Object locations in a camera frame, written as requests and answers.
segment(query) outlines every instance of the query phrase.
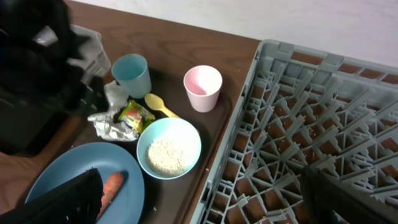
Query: dark brown table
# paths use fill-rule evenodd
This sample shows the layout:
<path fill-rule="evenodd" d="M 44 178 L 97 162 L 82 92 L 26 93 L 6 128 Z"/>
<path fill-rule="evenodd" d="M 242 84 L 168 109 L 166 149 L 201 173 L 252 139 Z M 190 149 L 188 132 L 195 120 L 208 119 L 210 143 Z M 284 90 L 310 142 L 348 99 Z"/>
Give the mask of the dark brown table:
<path fill-rule="evenodd" d="M 229 96 L 234 107 L 258 40 L 77 2 L 68 1 L 67 4 L 72 10 L 74 24 L 102 34 L 102 43 L 111 62 L 124 54 L 137 53 L 145 56 L 150 67 L 175 78 L 182 78 L 196 65 L 211 65 L 223 75 L 221 91 Z M 108 73 L 105 79 L 109 82 L 112 77 Z M 38 175 L 72 146 L 86 125 L 81 118 L 69 118 L 35 157 L 0 153 L 0 213 L 23 204 Z M 211 167 L 215 154 L 216 150 L 213 150 L 207 168 Z M 184 223 L 189 223 L 206 178 L 204 172 Z"/>

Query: plastic dishwasher rack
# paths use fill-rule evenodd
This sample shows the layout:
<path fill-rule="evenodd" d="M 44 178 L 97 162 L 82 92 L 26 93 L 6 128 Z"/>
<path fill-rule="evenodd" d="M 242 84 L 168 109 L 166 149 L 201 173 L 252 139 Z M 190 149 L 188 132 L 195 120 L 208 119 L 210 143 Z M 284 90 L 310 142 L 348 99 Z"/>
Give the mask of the plastic dishwasher rack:
<path fill-rule="evenodd" d="M 307 223 L 307 164 L 398 208 L 397 75 L 262 41 L 192 223 Z"/>

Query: crumpled foil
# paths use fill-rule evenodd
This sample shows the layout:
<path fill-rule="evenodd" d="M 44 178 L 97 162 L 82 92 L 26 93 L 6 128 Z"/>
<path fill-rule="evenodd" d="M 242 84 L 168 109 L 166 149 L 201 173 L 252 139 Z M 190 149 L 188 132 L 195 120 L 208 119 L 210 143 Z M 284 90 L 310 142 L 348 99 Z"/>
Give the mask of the crumpled foil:
<path fill-rule="evenodd" d="M 129 94 L 118 86 L 116 81 L 104 86 L 105 95 L 109 101 L 109 110 L 104 113 L 90 115 L 97 135 L 107 141 L 135 141 L 139 137 L 137 130 L 130 128 L 125 122 L 114 123 L 113 117 L 127 105 Z"/>

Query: carrot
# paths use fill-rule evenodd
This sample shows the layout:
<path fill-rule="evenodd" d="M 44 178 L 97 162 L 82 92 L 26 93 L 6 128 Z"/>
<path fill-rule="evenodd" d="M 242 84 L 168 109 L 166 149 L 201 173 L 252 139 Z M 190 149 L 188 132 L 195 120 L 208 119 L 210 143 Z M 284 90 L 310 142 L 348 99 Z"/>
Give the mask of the carrot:
<path fill-rule="evenodd" d="M 99 214 L 97 216 L 97 220 L 101 217 L 102 213 L 106 210 L 106 207 L 112 201 L 112 199 L 118 193 L 120 187 L 123 184 L 123 175 L 119 172 L 115 172 L 109 176 L 107 181 L 104 184 L 104 195 L 101 198 L 101 209 L 99 210 Z"/>

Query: yellow plastic spoon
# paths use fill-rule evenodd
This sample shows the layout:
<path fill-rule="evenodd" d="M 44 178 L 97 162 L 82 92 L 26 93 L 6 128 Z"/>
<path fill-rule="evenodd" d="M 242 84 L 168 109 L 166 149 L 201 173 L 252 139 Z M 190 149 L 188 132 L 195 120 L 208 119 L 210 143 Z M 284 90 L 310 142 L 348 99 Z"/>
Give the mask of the yellow plastic spoon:
<path fill-rule="evenodd" d="M 145 95 L 145 103 L 152 110 L 159 110 L 166 114 L 169 118 L 180 118 L 175 113 L 170 111 L 167 107 L 165 107 L 163 100 L 155 94 L 148 93 Z"/>

